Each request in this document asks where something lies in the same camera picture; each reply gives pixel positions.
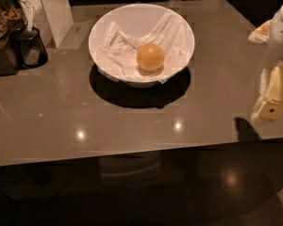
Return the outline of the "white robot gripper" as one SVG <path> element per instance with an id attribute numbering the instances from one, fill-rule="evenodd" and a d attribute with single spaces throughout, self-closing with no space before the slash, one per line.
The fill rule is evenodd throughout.
<path id="1" fill-rule="evenodd" d="M 283 60 L 283 5 L 274 15 L 251 32 L 248 39 L 266 43 L 272 54 Z M 264 69 L 260 76 L 259 97 L 251 116 L 253 122 L 276 121 L 283 114 L 283 61 L 272 69 Z"/>

